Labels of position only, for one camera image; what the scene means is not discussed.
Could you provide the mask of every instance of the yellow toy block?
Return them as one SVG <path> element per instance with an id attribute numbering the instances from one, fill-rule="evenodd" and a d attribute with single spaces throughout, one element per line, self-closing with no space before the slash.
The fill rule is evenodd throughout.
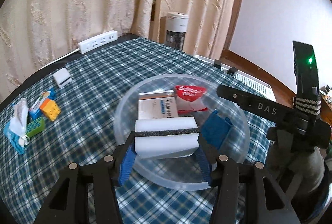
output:
<path id="1" fill-rule="evenodd" d="M 46 99 L 39 108 L 43 114 L 52 121 L 54 121 L 61 112 L 57 103 L 50 99 Z"/>

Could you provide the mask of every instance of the cylindrical appliance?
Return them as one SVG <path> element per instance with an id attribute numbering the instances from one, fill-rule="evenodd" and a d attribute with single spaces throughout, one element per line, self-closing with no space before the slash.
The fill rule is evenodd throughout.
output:
<path id="1" fill-rule="evenodd" d="M 169 12 L 166 20 L 165 44 L 182 51 L 189 16 L 183 13 Z"/>

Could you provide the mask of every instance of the plastic bowl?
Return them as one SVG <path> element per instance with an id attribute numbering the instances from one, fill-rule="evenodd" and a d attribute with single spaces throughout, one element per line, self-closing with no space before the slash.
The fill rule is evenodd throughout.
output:
<path id="1" fill-rule="evenodd" d="M 137 120 L 138 93 L 174 89 L 175 85 L 194 85 L 206 88 L 202 97 L 209 111 L 193 112 L 200 127 L 212 111 L 228 117 L 233 127 L 221 145 L 219 152 L 236 162 L 243 163 L 249 150 L 250 132 L 243 111 L 235 103 L 217 96 L 217 85 L 205 79 L 186 74 L 164 74 L 146 79 L 132 87 L 117 106 L 114 118 L 114 135 L 117 144 L 124 144 Z M 170 189 L 200 190 L 210 186 L 204 181 L 194 155 L 174 159 L 143 160 L 138 157 L 133 168 L 150 181 Z"/>

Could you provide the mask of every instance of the wall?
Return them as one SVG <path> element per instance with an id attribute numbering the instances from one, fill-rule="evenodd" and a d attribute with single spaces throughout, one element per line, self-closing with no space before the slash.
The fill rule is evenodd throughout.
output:
<path id="1" fill-rule="evenodd" d="M 230 50 L 296 92 L 293 40 L 313 45 L 320 86 L 332 85 L 330 0 L 242 0 Z"/>

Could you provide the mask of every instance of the plaid tablecloth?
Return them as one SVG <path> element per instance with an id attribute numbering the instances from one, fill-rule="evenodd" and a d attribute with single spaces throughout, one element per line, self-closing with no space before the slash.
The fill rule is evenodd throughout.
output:
<path id="1" fill-rule="evenodd" d="M 70 162 L 98 161 L 116 146 L 113 118 L 117 104 L 138 82 L 165 73 L 185 73 L 214 83 L 258 94 L 242 82 L 185 53 L 144 38 L 126 41 L 68 63 L 73 82 L 57 91 L 61 114 L 46 120 L 45 131 L 32 139 L 24 155 L 2 135 L 13 114 L 9 105 L 0 114 L 0 196 L 19 224 L 33 223 L 44 198 Z M 48 75 L 13 100 L 27 98 L 31 106 L 42 91 L 57 88 Z M 273 124 L 245 112 L 250 127 L 247 160 L 265 161 Z M 208 223 L 216 189 L 178 191 L 158 186 L 132 171 L 117 199 L 124 223 Z M 89 203 L 93 204 L 89 192 Z M 91 206 L 91 221 L 94 221 Z"/>

